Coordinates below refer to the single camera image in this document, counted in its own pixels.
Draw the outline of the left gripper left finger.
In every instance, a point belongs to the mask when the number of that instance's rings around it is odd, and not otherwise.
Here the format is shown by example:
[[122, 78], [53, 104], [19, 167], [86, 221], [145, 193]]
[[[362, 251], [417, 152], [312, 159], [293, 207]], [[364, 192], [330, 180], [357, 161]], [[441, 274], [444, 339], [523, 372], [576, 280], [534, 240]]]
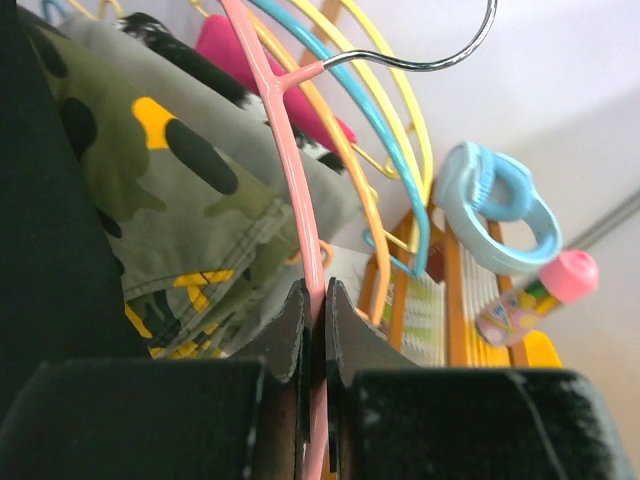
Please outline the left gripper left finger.
[[297, 479], [309, 436], [309, 295], [225, 360], [39, 368], [1, 428], [5, 479]]

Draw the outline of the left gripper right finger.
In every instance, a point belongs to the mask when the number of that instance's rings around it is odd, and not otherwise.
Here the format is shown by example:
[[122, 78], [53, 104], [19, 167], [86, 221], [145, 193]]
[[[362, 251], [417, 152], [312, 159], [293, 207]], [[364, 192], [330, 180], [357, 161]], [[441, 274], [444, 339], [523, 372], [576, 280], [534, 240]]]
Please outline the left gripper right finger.
[[330, 465], [342, 479], [632, 479], [603, 397], [572, 370], [422, 368], [325, 306]]

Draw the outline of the pink hanger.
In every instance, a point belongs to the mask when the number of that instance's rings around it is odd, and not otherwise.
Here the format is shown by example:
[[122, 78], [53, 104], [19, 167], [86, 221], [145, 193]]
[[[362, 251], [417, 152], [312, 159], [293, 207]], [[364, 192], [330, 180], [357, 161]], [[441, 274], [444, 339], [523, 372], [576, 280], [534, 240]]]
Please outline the pink hanger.
[[[286, 75], [278, 76], [273, 73], [267, 57], [263, 51], [261, 42], [258, 38], [253, 20], [249, 18], [249, 10], [242, 4], [241, 1], [220, 1], [225, 13], [231, 23], [231, 26], [239, 40], [242, 51], [248, 61], [251, 72], [254, 76], [256, 84], [259, 89], [260, 96], [264, 102], [264, 106], [268, 115], [268, 119], [271, 124], [272, 133], [278, 148], [278, 152], [281, 158], [281, 163], [285, 173], [285, 178], [288, 182], [289, 192], [293, 193], [296, 188], [296, 177], [298, 173], [295, 171], [296, 164], [294, 163], [295, 155], [298, 153], [298, 149], [295, 145], [293, 132], [289, 125], [289, 118], [284, 105], [284, 93], [287, 89], [293, 86], [298, 86], [307, 81], [310, 81], [315, 76], [320, 75], [326, 70], [336, 68], [346, 62], [352, 62], [354, 60], [368, 60], [371, 62], [379, 63], [382, 65], [390, 66], [400, 70], [418, 71], [418, 72], [430, 72], [449, 68], [456, 63], [461, 62], [471, 55], [484, 41], [489, 30], [491, 29], [494, 21], [497, 9], [497, 1], [487, 1], [486, 10], [483, 22], [476, 35], [472, 38], [469, 44], [461, 50], [459, 53], [444, 60], [438, 60], [431, 63], [416, 63], [400, 60], [394, 57], [390, 57], [377, 52], [371, 52], [368, 50], [347, 50], [339, 54], [321, 59], [305, 67], [294, 67], [294, 70], [290, 71]], [[371, 196], [370, 189], [367, 186], [364, 173], [360, 168], [357, 160], [351, 161], [348, 164], [351, 173], [352, 180], [357, 184], [360, 189], [360, 196], [364, 199], [367, 198], [375, 205], [375, 200]], [[314, 259], [313, 254], [309, 251], [312, 248], [317, 247], [320, 251], [320, 243], [317, 236], [310, 236], [305, 238], [303, 232], [305, 229], [304, 224], [306, 222], [310, 225], [314, 225], [315, 222], [310, 220], [308, 213], [303, 210], [303, 203], [308, 201], [309, 191], [307, 185], [302, 185], [302, 190], [297, 199], [292, 200], [293, 210], [296, 219], [297, 233], [299, 237], [300, 251], [302, 256], [302, 262], [310, 262]], [[378, 256], [382, 255], [383, 260], [378, 260], [380, 266], [380, 285], [382, 283], [382, 267], [383, 262], [387, 262], [385, 271], [390, 268], [391, 260], [388, 259], [388, 249], [385, 233], [381, 230], [381, 225], [377, 226], [370, 214], [367, 214], [367, 219], [370, 224], [371, 234], [373, 230], [379, 230], [376, 233], [378, 240], [375, 240], [376, 253]], [[311, 296], [311, 276], [305, 274], [305, 284], [310, 295], [310, 308], [312, 314], [312, 327], [313, 334], [312, 339], [315, 341], [314, 335], [318, 333], [321, 337], [324, 334], [320, 334], [320, 327], [324, 326], [324, 320], [319, 320], [320, 313], [323, 308], [325, 296], [320, 301], [320, 305], [317, 311], [312, 310], [312, 296]], [[384, 304], [386, 288], [382, 287], [382, 302]], [[320, 374], [321, 383], [318, 387], [312, 387], [311, 390], [311, 407], [310, 407], [310, 433], [309, 440], [305, 440], [305, 451], [303, 454], [304, 467], [302, 469], [303, 479], [322, 479], [323, 466], [325, 459], [325, 449], [328, 442], [328, 407], [327, 407], [327, 384], [326, 374]]]

